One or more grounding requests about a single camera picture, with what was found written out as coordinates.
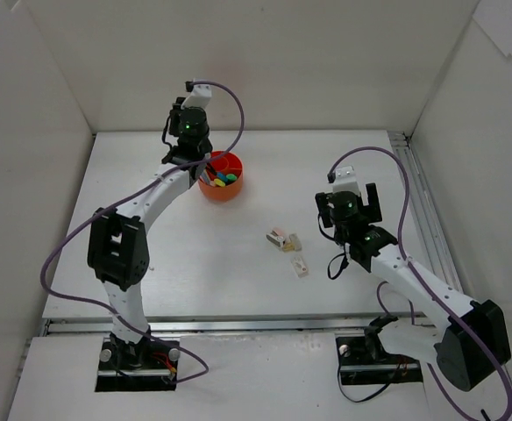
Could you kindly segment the white staple box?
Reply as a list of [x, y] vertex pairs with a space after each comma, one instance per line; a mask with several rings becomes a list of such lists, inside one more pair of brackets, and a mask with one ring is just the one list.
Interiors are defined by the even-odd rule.
[[309, 268], [301, 255], [294, 255], [290, 262], [298, 278], [303, 278], [309, 274]]

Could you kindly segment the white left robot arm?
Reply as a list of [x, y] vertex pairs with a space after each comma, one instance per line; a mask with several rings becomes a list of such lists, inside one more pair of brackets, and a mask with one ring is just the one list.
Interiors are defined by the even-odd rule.
[[157, 185], [91, 226], [87, 263], [116, 311], [110, 346], [118, 370], [143, 368], [150, 359], [153, 342], [143, 336], [150, 326], [140, 286], [150, 263], [147, 234], [166, 207], [187, 192], [205, 170], [202, 164], [164, 175], [181, 164], [210, 157], [212, 145], [205, 112], [209, 102], [207, 95], [196, 98], [194, 94], [176, 100], [167, 132], [177, 138], [177, 144], [162, 158], [153, 178]]

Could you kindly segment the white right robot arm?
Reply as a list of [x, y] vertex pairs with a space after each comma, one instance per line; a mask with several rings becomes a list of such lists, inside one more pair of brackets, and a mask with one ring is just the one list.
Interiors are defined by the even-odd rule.
[[351, 191], [315, 196], [318, 219], [333, 230], [329, 239], [343, 250], [343, 263], [356, 263], [387, 282], [435, 326], [428, 333], [395, 317], [373, 322], [363, 340], [366, 356], [383, 361], [391, 354], [436, 365], [455, 388], [470, 391], [511, 359], [505, 317], [486, 300], [478, 303], [449, 286], [402, 252], [398, 239], [380, 227], [376, 186], [366, 186], [368, 203]]

